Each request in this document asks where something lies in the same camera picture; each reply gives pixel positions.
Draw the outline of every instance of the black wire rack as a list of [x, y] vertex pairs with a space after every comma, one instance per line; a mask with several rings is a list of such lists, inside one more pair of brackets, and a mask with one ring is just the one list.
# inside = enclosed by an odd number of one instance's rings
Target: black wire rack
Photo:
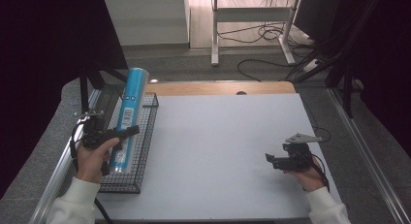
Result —
[[[111, 127], [116, 125], [121, 107], [121, 99], [111, 117]], [[155, 93], [145, 93], [142, 110], [140, 112], [140, 133], [136, 137], [134, 157], [130, 174], [110, 173], [103, 177], [101, 193], [134, 193], [141, 194], [142, 178], [145, 171], [145, 163], [150, 149], [151, 136], [154, 130], [155, 118], [159, 104]]]

